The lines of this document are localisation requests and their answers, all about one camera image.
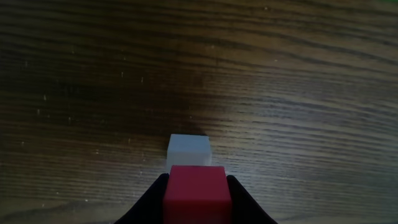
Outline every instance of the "wood grain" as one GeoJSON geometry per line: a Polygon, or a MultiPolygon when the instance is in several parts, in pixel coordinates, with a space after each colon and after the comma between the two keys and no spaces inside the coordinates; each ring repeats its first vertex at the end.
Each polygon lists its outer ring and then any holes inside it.
{"type": "Polygon", "coordinates": [[[0,223],[112,223],[171,133],[279,223],[398,223],[398,4],[0,1],[0,223]]]}

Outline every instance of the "front face of red cube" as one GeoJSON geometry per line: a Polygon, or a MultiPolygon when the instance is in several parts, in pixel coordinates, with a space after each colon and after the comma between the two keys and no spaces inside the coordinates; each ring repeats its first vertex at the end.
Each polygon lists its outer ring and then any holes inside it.
{"type": "Polygon", "coordinates": [[[165,224],[230,224],[224,167],[172,166],[163,199],[165,224]]]}

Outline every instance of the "wooden surface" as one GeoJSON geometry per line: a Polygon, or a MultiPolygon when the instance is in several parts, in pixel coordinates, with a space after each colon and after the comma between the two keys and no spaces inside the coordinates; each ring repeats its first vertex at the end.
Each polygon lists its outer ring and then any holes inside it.
{"type": "Polygon", "coordinates": [[[1,0],[0,223],[112,223],[171,133],[279,223],[398,222],[398,3],[1,0]]]}

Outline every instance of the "wooden table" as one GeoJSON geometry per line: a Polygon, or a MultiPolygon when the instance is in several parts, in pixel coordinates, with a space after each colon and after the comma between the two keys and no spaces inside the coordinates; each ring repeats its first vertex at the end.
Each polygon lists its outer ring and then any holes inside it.
{"type": "Polygon", "coordinates": [[[171,133],[279,223],[398,222],[398,3],[0,1],[0,223],[112,223],[171,133]]]}

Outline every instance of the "top face of red cube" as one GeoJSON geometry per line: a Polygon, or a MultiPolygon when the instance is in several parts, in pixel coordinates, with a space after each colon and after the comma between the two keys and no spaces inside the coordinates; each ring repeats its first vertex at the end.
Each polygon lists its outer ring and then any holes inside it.
{"type": "Polygon", "coordinates": [[[164,200],[230,202],[224,167],[172,166],[164,200]]]}

